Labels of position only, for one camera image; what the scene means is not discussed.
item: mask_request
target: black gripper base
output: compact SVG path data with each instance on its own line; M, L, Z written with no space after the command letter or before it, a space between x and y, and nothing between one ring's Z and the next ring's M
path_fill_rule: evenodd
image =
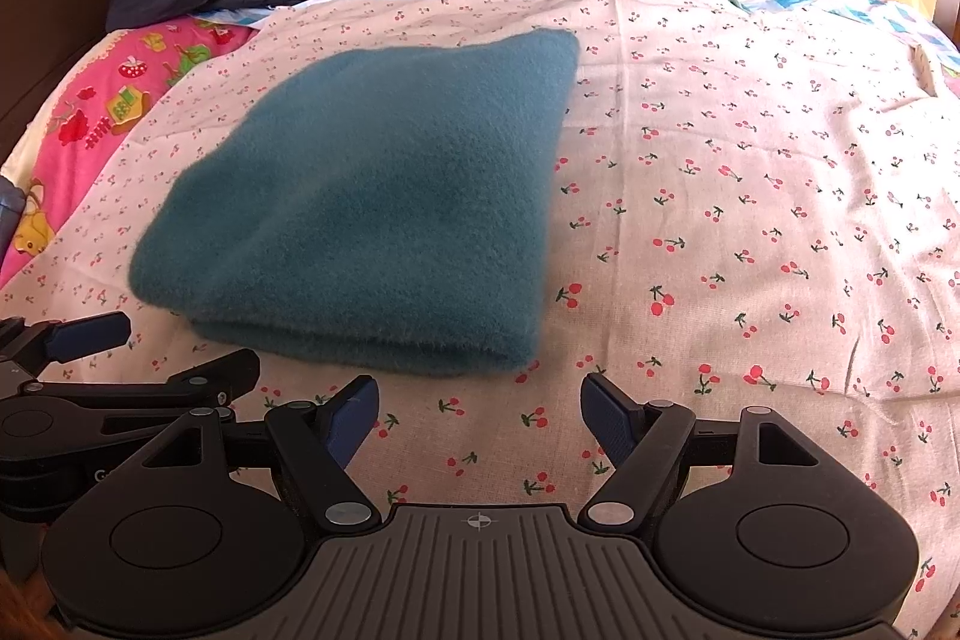
M276 603L236 626L203 635L208 640L759 636L695 612L658 580L637 543L578 530L565 509L553 504L395 506L374 533L328 538ZM72 640L101 637L79 629ZM848 637L899 640L885 624Z

